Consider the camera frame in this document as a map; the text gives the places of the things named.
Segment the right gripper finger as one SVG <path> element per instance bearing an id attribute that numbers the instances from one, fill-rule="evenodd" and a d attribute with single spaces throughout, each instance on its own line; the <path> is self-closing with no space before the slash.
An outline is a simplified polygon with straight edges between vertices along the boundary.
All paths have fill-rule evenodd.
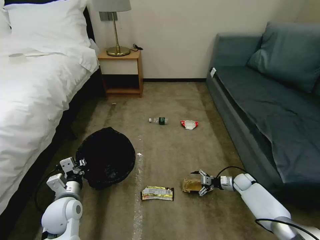
<path id="1" fill-rule="evenodd" d="M 211 192 L 211 191 L 214 189 L 214 185 L 205 185 L 205 184 L 202 184 L 201 186 L 202 186 L 202 188 L 201 188 L 200 191 L 198 192 L 198 194 L 199 194 L 200 197 L 204 196 L 205 194 Z"/>
<path id="2" fill-rule="evenodd" d="M 199 169 L 197 171 L 193 171 L 190 174 L 198 174 L 201 175 L 200 180 L 202 185 L 212 185 L 213 176 L 207 174 L 203 170 Z"/>

